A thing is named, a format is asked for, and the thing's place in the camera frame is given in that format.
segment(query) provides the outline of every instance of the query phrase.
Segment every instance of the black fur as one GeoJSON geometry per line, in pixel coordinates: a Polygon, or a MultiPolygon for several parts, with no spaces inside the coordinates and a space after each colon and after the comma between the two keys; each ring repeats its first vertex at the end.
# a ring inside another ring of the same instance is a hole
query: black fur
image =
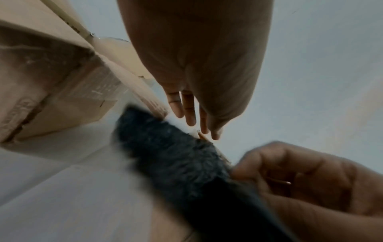
{"type": "Polygon", "coordinates": [[[252,188],[230,179],[214,146],[128,106],[116,128],[135,167],[204,241],[290,242],[252,188]]]}

